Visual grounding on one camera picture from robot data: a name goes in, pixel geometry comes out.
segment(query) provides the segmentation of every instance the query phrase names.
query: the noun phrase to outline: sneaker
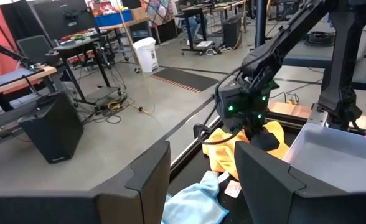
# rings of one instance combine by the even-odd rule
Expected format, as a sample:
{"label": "sneaker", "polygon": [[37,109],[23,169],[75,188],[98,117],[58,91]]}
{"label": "sneaker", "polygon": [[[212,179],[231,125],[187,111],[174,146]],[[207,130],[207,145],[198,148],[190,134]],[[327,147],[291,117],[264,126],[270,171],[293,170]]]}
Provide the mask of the sneaker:
{"label": "sneaker", "polygon": [[198,38],[200,40],[203,40],[204,39],[204,37],[201,34],[196,34],[195,36],[196,36],[196,38]]}

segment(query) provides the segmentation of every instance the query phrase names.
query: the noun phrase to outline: black floor mat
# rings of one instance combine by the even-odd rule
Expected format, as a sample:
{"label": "black floor mat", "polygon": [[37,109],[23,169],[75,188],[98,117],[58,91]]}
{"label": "black floor mat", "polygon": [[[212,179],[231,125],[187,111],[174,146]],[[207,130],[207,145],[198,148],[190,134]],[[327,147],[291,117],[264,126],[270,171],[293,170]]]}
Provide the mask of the black floor mat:
{"label": "black floor mat", "polygon": [[218,83],[218,80],[213,78],[203,77],[201,75],[172,68],[165,68],[151,77],[180,88],[193,91],[194,93],[200,93],[201,91],[204,91]]}

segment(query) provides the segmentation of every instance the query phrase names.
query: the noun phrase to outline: wooden edge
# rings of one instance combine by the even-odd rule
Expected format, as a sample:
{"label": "wooden edge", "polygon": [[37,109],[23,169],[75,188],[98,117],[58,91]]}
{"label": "wooden edge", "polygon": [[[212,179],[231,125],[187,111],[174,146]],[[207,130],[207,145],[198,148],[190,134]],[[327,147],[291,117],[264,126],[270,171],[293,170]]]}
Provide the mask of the wooden edge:
{"label": "wooden edge", "polygon": [[[145,22],[145,21],[148,21],[150,20],[150,17],[149,16],[146,16],[146,17],[143,17],[143,18],[140,18],[140,19],[135,19],[135,20],[132,20],[132,21],[129,21],[126,23],[126,26],[133,26],[133,25],[136,25],[136,24],[139,24],[141,22]],[[104,29],[118,29],[118,28],[123,28],[124,25],[123,24],[118,24],[118,25],[112,25],[112,26],[104,26],[104,27],[99,27],[99,29],[101,30],[104,30]]]}
{"label": "wooden edge", "polygon": [[[28,80],[35,81],[35,80],[41,79],[43,77],[46,77],[48,75],[51,75],[51,74],[57,72],[56,68],[51,67],[51,66],[45,66],[42,69],[44,70],[43,72],[39,72],[38,74],[29,76]],[[12,83],[0,86],[0,93],[2,93],[4,91],[8,91],[17,86],[24,85],[24,84],[27,84],[27,81],[25,79],[20,79],[20,80],[14,81]]]}
{"label": "wooden edge", "polygon": [[[290,116],[297,116],[304,119],[308,119],[312,113],[312,109],[310,107],[301,105],[291,105],[276,101],[269,101],[268,106],[271,112]],[[361,116],[356,121],[356,123],[359,126],[359,128],[366,130],[366,116]]]}
{"label": "wooden edge", "polygon": [[[236,2],[236,3],[232,4],[232,7],[239,6],[241,4],[244,4],[244,1]],[[224,11],[224,10],[227,10],[227,9],[230,9],[230,5],[229,6],[225,6],[225,7],[218,7],[216,9],[213,9],[212,12],[219,12],[219,11]]]}

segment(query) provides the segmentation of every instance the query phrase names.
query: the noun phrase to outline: white bin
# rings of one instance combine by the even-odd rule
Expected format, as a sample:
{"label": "white bin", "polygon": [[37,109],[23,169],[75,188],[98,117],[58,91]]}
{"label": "white bin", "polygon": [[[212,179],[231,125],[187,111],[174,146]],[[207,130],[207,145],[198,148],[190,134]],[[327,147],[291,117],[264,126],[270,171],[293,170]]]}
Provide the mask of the white bin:
{"label": "white bin", "polygon": [[305,124],[284,161],[346,192],[366,191],[365,136]]}
{"label": "white bin", "polygon": [[133,44],[138,53],[139,63],[143,72],[152,72],[158,68],[156,55],[156,40],[152,37],[141,39]]}

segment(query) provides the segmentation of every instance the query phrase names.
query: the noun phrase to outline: concrete floor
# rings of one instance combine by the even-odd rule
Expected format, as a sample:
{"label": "concrete floor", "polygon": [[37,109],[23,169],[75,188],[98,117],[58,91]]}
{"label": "concrete floor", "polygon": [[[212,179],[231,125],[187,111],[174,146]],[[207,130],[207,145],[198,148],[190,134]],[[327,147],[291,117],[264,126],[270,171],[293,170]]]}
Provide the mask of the concrete floor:
{"label": "concrete floor", "polygon": [[[239,49],[225,52],[222,55],[199,57],[195,53],[186,52],[181,55],[184,44],[173,40],[157,49],[157,57],[163,67],[179,67],[181,69],[206,70],[194,72],[198,75],[221,79],[223,74],[239,66],[247,55],[249,45],[253,44],[255,27],[248,26],[248,33],[243,36]],[[146,89],[141,75],[134,74],[134,65],[118,63],[117,69],[122,74],[129,97],[137,105],[147,110],[153,107],[152,99]],[[272,96],[282,91],[316,82],[322,78],[321,71],[313,72],[308,68],[283,67],[277,74],[280,89],[272,92]],[[88,94],[97,85],[104,85],[101,75],[81,74],[80,86]],[[50,165],[42,158],[35,146],[28,142],[12,139],[0,145],[0,190],[88,190],[117,174],[124,166],[144,152],[150,145],[165,135],[176,124],[202,105],[214,88],[196,94],[176,86],[148,78],[153,90],[156,110],[152,116],[141,114],[137,109],[129,107],[120,113],[119,124],[89,123],[80,140],[74,157],[59,164]],[[310,106],[317,101],[320,85],[308,85],[295,93],[300,97],[300,104]],[[359,107],[366,115],[366,91],[357,91]],[[284,101],[284,97],[274,98]],[[211,110],[213,102],[177,130],[171,137],[172,160],[174,160],[193,140],[192,127],[203,122]],[[19,136],[28,139],[25,134]]]}

